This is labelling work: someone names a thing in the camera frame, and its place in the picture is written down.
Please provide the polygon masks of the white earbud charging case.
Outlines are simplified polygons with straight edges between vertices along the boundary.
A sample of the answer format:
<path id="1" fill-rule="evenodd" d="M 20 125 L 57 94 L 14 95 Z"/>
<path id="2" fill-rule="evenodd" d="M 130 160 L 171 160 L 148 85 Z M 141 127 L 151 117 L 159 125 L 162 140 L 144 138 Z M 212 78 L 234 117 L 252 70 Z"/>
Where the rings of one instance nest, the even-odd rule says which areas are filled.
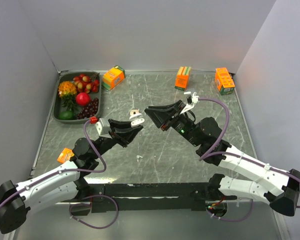
<path id="1" fill-rule="evenodd" d="M 133 114 L 129 117 L 131 127 L 140 126 L 145 122 L 143 115 L 141 113 Z"/>

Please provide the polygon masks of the beige earbud charging case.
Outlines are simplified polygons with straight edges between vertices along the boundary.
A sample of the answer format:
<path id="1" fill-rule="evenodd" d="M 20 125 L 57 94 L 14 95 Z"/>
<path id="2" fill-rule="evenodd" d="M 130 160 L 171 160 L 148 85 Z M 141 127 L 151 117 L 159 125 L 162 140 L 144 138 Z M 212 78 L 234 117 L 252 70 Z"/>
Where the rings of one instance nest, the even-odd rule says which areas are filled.
<path id="1" fill-rule="evenodd" d="M 138 109 L 133 109 L 129 112 L 130 117 L 132 118 L 135 115 L 139 115 L 140 111 Z"/>

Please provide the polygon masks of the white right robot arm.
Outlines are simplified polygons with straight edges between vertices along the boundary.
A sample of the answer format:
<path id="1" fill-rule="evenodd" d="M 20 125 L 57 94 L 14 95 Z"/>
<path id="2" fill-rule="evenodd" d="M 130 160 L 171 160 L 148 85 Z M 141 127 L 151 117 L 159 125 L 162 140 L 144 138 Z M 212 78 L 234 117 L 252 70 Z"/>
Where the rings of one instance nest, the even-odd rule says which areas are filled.
<path id="1" fill-rule="evenodd" d="M 184 139 L 197 147 L 196 154 L 208 164 L 236 172 L 246 179 L 235 179 L 215 174 L 209 181 L 208 193 L 213 199 L 222 196 L 249 198 L 268 204 L 274 211 L 292 217 L 300 195 L 300 172 L 272 167 L 240 151 L 223 140 L 222 130 L 213 117 L 199 122 L 188 115 L 194 104 L 181 100 L 163 106 L 148 106 L 145 113 L 157 128 L 173 128 Z"/>

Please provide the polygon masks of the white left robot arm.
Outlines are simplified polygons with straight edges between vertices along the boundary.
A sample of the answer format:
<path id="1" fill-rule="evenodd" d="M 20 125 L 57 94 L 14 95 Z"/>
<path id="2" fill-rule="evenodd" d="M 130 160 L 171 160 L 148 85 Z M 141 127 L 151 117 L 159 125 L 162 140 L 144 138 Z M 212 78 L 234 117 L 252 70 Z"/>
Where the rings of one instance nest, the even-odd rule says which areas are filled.
<path id="1" fill-rule="evenodd" d="M 79 138 L 73 149 L 64 150 L 68 159 L 60 166 L 33 179 L 14 184 L 8 180 L 0 185 L 0 232 L 8 234 L 19 228 L 28 213 L 43 210 L 65 200 L 85 200 L 89 188 L 81 184 L 91 173 L 103 173 L 107 164 L 102 155 L 115 145 L 126 148 L 143 129 L 144 119 L 117 121 L 96 117 L 83 125 L 96 126 L 98 139 L 91 140 L 88 133 Z"/>

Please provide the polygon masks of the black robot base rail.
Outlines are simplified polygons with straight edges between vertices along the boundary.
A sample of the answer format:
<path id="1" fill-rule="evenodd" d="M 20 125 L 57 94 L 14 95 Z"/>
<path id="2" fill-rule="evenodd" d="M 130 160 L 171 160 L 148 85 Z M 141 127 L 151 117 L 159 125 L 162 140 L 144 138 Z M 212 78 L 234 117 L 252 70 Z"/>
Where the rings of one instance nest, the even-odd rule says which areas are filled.
<path id="1" fill-rule="evenodd" d="M 92 213 L 115 211 L 179 210 L 205 211 L 206 203 L 236 200 L 225 196 L 208 182 L 183 183 L 101 183 L 82 185 L 75 197 L 65 202 L 92 203 Z"/>

